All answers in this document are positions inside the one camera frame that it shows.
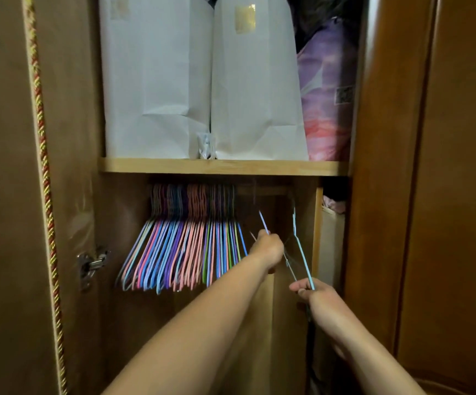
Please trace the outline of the person's right hand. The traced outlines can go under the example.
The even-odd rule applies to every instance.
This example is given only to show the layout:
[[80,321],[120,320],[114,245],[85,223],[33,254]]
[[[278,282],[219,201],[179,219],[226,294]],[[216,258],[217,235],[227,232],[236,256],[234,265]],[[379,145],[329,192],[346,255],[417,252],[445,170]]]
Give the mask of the person's right hand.
[[309,307],[313,320],[324,330],[339,327],[348,311],[347,305],[336,290],[321,281],[316,281],[313,291],[293,291]]

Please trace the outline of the person's left hand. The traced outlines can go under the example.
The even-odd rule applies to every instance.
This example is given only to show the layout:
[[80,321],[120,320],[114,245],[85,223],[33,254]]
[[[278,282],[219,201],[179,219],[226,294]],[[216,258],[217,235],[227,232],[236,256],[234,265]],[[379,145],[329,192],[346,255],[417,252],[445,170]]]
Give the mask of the person's left hand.
[[274,272],[283,259],[284,245],[277,234],[262,229],[248,252],[247,259],[264,274]]

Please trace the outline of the blue wire clothes hanger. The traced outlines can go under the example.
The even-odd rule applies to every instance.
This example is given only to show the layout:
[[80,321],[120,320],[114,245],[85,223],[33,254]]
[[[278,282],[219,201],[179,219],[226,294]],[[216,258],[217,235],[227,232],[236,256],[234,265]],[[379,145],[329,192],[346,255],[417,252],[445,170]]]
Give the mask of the blue wire clothes hanger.
[[303,249],[303,244],[298,237],[296,225],[296,205],[292,203],[292,215],[289,234],[284,242],[284,259],[294,281],[307,279],[308,286],[315,290],[311,269]]

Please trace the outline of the light blue wire hanger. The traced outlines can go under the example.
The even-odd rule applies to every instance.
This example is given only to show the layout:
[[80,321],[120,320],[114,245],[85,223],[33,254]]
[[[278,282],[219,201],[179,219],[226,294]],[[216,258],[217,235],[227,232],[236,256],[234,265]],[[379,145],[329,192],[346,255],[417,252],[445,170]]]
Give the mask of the light blue wire hanger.
[[[263,226],[263,230],[266,232],[266,234],[270,234],[270,230],[268,229],[268,226],[266,224],[266,220],[262,214],[262,212],[260,210],[258,210],[258,214],[260,216],[260,220],[261,220],[261,224]],[[251,237],[254,239],[254,241],[257,241],[257,236],[252,232],[252,231],[249,231]]]

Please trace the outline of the person's left forearm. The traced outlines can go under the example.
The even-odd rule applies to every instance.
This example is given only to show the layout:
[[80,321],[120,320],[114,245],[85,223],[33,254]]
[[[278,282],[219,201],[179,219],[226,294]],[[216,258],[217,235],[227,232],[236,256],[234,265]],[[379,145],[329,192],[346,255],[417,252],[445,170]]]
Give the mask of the person's left forearm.
[[270,268],[250,253],[159,330],[102,395],[207,395]]

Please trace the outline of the person's right forearm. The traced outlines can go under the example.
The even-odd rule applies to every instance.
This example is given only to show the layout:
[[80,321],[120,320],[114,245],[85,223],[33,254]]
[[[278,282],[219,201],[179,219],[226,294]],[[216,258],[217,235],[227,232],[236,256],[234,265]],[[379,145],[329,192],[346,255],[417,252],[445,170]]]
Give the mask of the person's right forearm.
[[346,306],[325,306],[315,320],[350,363],[365,395],[426,395]]

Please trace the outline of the beige storage box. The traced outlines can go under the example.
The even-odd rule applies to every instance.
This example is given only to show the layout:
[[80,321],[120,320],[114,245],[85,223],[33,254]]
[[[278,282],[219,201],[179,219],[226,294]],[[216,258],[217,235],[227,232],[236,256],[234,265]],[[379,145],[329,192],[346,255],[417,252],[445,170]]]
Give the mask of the beige storage box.
[[342,288],[345,215],[323,206],[318,278],[337,292]]

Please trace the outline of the pink cloth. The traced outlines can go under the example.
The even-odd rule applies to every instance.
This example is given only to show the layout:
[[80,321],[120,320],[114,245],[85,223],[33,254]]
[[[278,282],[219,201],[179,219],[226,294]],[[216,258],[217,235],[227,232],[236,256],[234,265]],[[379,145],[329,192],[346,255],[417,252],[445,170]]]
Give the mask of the pink cloth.
[[336,201],[324,195],[323,201],[322,201],[322,209],[323,211],[328,213],[343,215],[346,213],[346,210],[347,210],[347,202]]

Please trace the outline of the wooden wardrobe shelf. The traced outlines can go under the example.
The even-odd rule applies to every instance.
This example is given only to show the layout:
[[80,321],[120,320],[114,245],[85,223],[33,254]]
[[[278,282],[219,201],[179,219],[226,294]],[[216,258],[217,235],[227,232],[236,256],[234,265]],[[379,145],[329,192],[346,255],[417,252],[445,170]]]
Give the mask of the wooden wardrobe shelf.
[[347,176],[348,163],[302,160],[135,159],[98,160],[101,172],[143,174]]

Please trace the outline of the purple pink bedding package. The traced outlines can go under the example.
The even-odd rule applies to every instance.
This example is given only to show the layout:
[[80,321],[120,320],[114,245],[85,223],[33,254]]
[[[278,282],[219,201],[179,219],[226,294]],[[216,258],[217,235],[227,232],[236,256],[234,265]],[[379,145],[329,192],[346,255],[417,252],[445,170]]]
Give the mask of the purple pink bedding package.
[[339,19],[329,20],[297,54],[311,161],[349,160],[358,55]]

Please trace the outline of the brown wooden door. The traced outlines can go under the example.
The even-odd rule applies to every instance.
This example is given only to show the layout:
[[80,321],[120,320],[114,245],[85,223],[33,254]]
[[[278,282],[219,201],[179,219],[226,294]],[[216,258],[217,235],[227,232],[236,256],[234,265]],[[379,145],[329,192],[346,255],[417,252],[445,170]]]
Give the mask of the brown wooden door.
[[476,395],[476,0],[366,0],[344,296],[430,394]]

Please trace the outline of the white paper bag gold sticker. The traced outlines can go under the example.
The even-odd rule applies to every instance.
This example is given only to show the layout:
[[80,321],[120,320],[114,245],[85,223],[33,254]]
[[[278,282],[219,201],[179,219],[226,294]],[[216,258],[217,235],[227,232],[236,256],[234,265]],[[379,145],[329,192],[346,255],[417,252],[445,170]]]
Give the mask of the white paper bag gold sticker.
[[213,33],[216,159],[308,161],[287,0],[217,0]]

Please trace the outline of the metal door hinge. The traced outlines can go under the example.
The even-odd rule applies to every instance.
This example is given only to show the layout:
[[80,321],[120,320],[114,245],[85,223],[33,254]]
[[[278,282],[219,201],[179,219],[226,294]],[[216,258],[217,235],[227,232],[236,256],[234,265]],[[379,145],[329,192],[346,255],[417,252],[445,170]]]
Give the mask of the metal door hinge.
[[96,256],[91,256],[86,252],[83,252],[77,256],[79,285],[81,292],[86,292],[89,290],[95,273],[107,264],[109,254],[109,250],[104,247],[100,247],[97,249]]

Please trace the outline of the black plastic bag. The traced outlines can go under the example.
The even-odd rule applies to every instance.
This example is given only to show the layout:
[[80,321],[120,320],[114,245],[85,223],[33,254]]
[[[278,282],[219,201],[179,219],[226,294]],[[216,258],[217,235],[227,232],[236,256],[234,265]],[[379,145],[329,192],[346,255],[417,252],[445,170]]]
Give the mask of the black plastic bag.
[[296,51],[329,23],[340,23],[347,38],[356,46],[365,0],[287,0],[292,13]]

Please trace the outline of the wooden wardrobe door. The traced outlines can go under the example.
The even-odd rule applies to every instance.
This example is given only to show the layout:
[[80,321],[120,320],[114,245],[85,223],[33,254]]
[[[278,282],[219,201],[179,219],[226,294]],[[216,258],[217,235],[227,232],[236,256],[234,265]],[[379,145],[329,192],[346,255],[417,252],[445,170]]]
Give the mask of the wooden wardrobe door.
[[0,0],[0,395],[105,386],[94,190],[98,0]]

